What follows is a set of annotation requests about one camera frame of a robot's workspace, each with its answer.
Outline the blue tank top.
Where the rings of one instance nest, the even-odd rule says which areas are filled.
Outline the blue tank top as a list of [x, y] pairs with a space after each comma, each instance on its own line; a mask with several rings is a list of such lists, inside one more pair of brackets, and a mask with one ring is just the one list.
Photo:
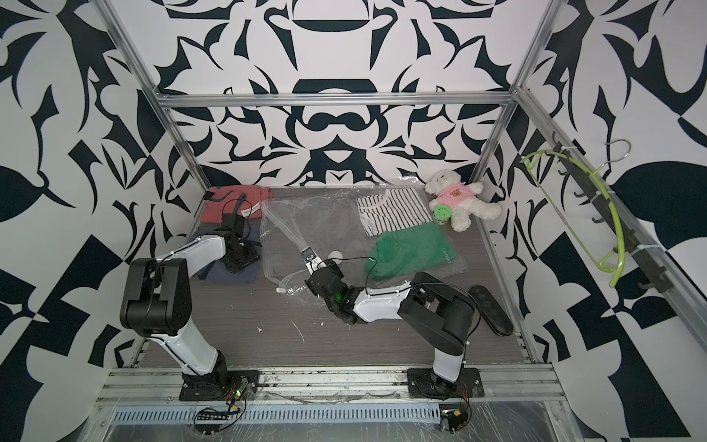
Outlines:
[[[252, 233], [249, 235], [249, 239], [251, 241], [255, 241], [252, 239], [253, 235], [255, 232], [252, 230]], [[256, 242], [256, 250], [260, 254], [260, 243], [258, 241]], [[260, 260], [257, 261], [257, 263], [254, 263], [250, 265], [249, 267], [245, 268], [241, 272], [237, 274], [232, 274], [228, 269], [226, 269], [226, 266], [224, 266], [224, 263], [221, 262], [221, 258], [214, 261], [213, 263], [208, 264], [204, 269], [200, 270], [197, 274], [198, 278], [203, 281], [207, 282], [212, 282], [212, 283], [219, 283], [219, 284], [250, 284], [255, 281], [257, 277], [257, 272], [258, 268], [260, 265]]]

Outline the red tank top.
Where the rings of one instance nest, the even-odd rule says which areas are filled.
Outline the red tank top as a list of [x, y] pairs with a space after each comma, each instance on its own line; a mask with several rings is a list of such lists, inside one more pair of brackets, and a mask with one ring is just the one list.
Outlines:
[[223, 215], [237, 214], [246, 219], [261, 218], [263, 204], [272, 199], [270, 188], [254, 185], [212, 187], [204, 195], [200, 222], [218, 225]]

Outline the clear plastic vacuum bag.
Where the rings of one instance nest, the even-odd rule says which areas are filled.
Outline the clear plastic vacuum bag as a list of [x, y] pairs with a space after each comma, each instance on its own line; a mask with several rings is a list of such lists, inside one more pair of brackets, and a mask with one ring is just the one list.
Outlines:
[[[305, 283], [309, 271], [301, 252], [307, 247], [313, 248], [322, 260], [328, 259], [333, 250], [341, 252], [344, 259], [337, 265], [348, 285], [367, 285], [376, 289], [410, 281], [416, 273], [382, 281], [371, 279], [365, 273], [365, 264], [378, 236], [366, 235], [359, 221], [355, 198], [388, 189], [392, 188], [275, 190], [274, 199], [264, 207], [261, 245], [263, 273], [275, 284], [277, 293], [307, 307], [323, 307], [323, 300], [314, 296]], [[421, 272], [436, 278], [468, 272], [469, 263], [460, 247], [454, 245], [447, 230], [439, 227], [458, 253], [458, 259], [452, 264]]]

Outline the green garment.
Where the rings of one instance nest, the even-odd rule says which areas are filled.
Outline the green garment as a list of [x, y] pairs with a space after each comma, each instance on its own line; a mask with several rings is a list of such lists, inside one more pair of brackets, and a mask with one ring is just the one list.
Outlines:
[[452, 264], [458, 259], [442, 229], [435, 223], [385, 232], [377, 237], [365, 273], [382, 281]]

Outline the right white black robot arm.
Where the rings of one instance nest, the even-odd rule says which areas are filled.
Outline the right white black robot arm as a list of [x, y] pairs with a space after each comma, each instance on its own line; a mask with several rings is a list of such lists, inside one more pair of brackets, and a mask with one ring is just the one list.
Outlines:
[[467, 338], [478, 309], [469, 292], [425, 272], [395, 287], [355, 287], [344, 282], [344, 274], [333, 260], [312, 264], [309, 273], [307, 288], [343, 322], [407, 323], [434, 348], [430, 372], [410, 375], [412, 392], [430, 399], [452, 396], [460, 386]]

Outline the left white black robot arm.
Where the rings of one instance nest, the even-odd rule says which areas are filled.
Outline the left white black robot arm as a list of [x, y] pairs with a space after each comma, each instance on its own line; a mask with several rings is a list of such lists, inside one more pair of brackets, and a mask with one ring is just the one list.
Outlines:
[[191, 318], [191, 277], [225, 261], [236, 271], [259, 256], [250, 242], [248, 219], [226, 214], [212, 233], [156, 258], [129, 266], [120, 322], [163, 348], [182, 369], [182, 401], [220, 399], [233, 380], [223, 354], [204, 339]]

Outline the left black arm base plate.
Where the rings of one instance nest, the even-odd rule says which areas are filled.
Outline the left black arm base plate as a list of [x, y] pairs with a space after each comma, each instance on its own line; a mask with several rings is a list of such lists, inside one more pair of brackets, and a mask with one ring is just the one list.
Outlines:
[[230, 370], [224, 374], [205, 376], [182, 375], [179, 400], [195, 401], [239, 401], [256, 392], [260, 380], [259, 370]]

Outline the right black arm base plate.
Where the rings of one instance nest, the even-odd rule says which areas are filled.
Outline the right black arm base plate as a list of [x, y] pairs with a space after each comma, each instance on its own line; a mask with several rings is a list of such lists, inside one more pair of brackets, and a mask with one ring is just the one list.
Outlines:
[[408, 392], [412, 398], [444, 401], [450, 398], [485, 396], [477, 368], [462, 368], [454, 383], [436, 375], [432, 368], [409, 368], [406, 374]]

